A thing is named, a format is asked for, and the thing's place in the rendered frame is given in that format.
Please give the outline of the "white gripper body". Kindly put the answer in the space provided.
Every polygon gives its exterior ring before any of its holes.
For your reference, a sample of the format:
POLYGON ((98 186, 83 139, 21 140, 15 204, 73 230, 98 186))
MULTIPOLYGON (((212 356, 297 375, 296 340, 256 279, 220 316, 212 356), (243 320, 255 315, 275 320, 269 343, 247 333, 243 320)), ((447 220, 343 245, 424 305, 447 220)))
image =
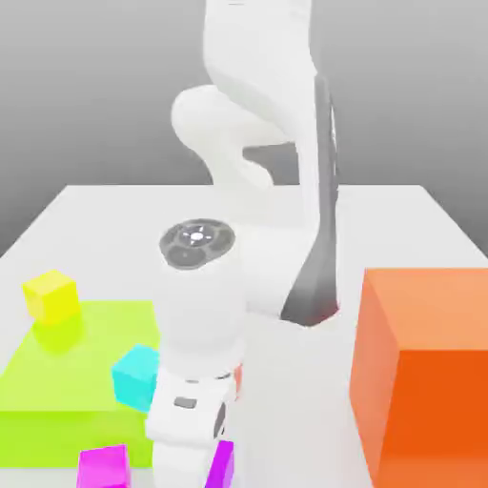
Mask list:
POLYGON ((155 441, 152 447, 155 488, 204 488, 215 449, 215 442, 199 448, 155 441))

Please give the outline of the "small magenta cube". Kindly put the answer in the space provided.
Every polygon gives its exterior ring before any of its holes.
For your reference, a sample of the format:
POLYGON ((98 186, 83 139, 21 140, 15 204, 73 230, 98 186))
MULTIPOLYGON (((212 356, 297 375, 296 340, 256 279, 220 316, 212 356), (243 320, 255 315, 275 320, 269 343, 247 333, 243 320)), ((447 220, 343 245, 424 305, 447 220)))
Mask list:
POLYGON ((213 456, 205 488, 231 488, 234 477, 234 443, 220 440, 213 456))
POLYGON ((81 451, 76 488, 131 488, 131 469, 125 444, 81 451))

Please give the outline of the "small cyan cube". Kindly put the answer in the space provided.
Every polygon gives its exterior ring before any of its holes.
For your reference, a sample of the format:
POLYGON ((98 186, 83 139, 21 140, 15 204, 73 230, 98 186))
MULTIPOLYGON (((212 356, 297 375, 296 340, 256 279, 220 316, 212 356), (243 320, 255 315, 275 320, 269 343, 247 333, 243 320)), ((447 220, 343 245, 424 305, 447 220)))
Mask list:
POLYGON ((112 366, 115 400, 148 413, 156 385, 159 353, 142 344, 134 345, 112 366))

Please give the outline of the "small yellow cube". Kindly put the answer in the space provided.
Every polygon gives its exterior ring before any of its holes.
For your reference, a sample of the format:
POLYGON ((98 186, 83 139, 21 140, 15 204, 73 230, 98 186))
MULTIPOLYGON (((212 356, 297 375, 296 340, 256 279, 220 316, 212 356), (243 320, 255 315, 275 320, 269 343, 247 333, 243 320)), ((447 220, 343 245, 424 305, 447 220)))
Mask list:
POLYGON ((42 325, 55 325, 80 312, 75 281, 50 270, 22 284, 31 317, 42 325))

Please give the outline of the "large lime green box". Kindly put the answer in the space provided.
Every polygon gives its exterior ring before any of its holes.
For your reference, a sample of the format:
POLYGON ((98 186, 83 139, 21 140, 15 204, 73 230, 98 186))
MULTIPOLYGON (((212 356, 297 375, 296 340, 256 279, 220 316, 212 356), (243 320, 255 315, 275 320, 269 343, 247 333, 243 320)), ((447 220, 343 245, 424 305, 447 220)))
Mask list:
POLYGON ((151 467, 145 415, 116 401, 112 366, 158 342, 146 300, 85 301, 69 324, 33 324, 0 374, 0 468, 74 468, 81 451, 117 444, 151 467))

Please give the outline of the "large orange box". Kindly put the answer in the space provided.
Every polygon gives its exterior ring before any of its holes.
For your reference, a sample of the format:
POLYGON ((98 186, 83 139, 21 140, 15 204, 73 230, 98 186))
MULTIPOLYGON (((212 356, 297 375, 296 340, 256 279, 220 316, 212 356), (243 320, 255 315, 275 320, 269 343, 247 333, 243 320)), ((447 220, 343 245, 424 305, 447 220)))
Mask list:
POLYGON ((350 400, 374 488, 488 488, 488 269, 369 269, 350 400))

